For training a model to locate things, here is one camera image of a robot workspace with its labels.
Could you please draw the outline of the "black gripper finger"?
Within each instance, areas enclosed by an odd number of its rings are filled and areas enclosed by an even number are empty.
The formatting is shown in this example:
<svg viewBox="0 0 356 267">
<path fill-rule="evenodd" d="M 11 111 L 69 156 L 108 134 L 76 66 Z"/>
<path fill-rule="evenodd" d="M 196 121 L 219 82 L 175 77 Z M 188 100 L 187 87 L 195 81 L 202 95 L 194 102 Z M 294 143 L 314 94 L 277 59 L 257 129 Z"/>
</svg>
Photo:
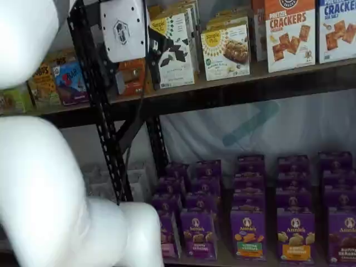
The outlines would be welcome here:
<svg viewBox="0 0 356 267">
<path fill-rule="evenodd" d="M 159 71 L 159 61 L 164 52 L 169 50 L 173 44 L 174 42 L 171 39 L 168 39 L 163 35 L 150 37 L 148 62 L 154 90 L 160 89 L 161 77 Z"/>
<path fill-rule="evenodd" d="M 108 59 L 105 45 L 99 43 L 97 48 L 98 64 L 100 66 L 100 72 L 104 80 L 104 85 L 106 91 L 110 94 L 116 92 L 116 95 L 123 94 L 125 90 L 125 83 L 123 80 L 123 75 L 118 69 L 119 63 L 113 63 Z"/>
</svg>

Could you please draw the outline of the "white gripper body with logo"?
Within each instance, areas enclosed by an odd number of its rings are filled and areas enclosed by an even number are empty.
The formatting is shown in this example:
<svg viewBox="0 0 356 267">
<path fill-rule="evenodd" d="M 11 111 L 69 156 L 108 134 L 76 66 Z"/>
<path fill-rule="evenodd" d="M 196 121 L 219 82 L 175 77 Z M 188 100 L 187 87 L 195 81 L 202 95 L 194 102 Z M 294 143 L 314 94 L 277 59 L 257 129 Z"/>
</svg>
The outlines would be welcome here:
<svg viewBox="0 0 356 267">
<path fill-rule="evenodd" d="M 111 62 L 145 57 L 147 9 L 144 1 L 101 2 L 100 19 L 106 53 Z"/>
</svg>

